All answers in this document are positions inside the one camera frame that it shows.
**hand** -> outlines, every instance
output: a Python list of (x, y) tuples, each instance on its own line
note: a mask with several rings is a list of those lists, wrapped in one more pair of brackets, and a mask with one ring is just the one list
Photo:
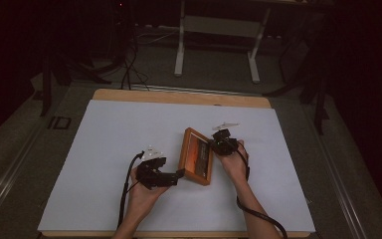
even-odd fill
[[(244, 141), (238, 140), (238, 151), (241, 153), (241, 155), (245, 158), (245, 161), (248, 161), (248, 154), (245, 151), (244, 147)], [(233, 152), (231, 155), (219, 155), (216, 154), (219, 160), (222, 162), (223, 168), (225, 169), (226, 173), (229, 175), (229, 177), (232, 179), (232, 182), (234, 184), (237, 184), (238, 182), (247, 181), (246, 178), (246, 165), (244, 164), (243, 160), (241, 159), (241, 156), (237, 152)]]
[(139, 223), (150, 213), (159, 196), (169, 189), (169, 187), (156, 187), (153, 190), (149, 190), (141, 183), (136, 183), (136, 171), (137, 168), (134, 168), (130, 175), (132, 180), (131, 185), (134, 186), (129, 191), (125, 218), (131, 218), (133, 221)]

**wooden frame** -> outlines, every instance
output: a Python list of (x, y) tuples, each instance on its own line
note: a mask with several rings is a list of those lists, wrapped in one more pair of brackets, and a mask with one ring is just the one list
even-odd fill
[(209, 139), (191, 127), (185, 129), (178, 168), (185, 168), (188, 179), (206, 186), (210, 184), (212, 164)]

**white paper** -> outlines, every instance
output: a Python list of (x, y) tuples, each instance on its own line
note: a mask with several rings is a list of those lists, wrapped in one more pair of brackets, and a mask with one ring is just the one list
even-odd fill
[[(240, 124), (230, 128), (231, 137), (245, 141), (249, 181), (269, 215), (286, 231), (315, 231), (275, 110), (108, 101), (90, 101), (39, 231), (114, 231), (128, 166), (138, 153), (152, 145), (167, 158), (159, 169), (175, 172), (185, 129), (210, 138), (212, 127), (225, 121)], [(210, 185), (179, 179), (138, 231), (246, 226), (233, 185), (215, 158)]]

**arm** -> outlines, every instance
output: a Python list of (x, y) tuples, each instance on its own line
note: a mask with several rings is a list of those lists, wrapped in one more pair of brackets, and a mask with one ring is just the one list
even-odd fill
[(159, 196), (169, 189), (168, 187), (157, 187), (149, 190), (141, 183), (135, 184), (137, 182), (135, 175), (136, 168), (132, 170), (130, 175), (134, 186), (129, 191), (125, 217), (112, 239), (132, 238), (139, 223), (150, 213)]
[[(243, 148), (243, 144), (244, 142), (240, 140), (238, 150), (246, 159), (248, 159), (248, 155)], [(241, 157), (236, 152), (228, 156), (217, 156), (222, 162), (226, 173), (234, 183), (241, 204), (247, 208), (267, 215), (262, 204), (260, 204), (259, 200), (254, 195), (250, 184), (247, 182), (246, 166), (243, 163)], [(250, 238), (281, 238), (278, 230), (272, 223), (251, 215), (247, 212), (244, 212), (244, 217)]]

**white table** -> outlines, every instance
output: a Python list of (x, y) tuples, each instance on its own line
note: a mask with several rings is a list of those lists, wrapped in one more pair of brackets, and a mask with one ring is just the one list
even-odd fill
[[(132, 158), (150, 144), (177, 169), (185, 128), (210, 137), (212, 126), (240, 125), (250, 184), (269, 215), (291, 237), (314, 231), (275, 110), (264, 98), (98, 90), (88, 106), (38, 230), (45, 236), (110, 236)], [(159, 198), (135, 237), (245, 237), (243, 212), (220, 162), (211, 184), (181, 178)]]

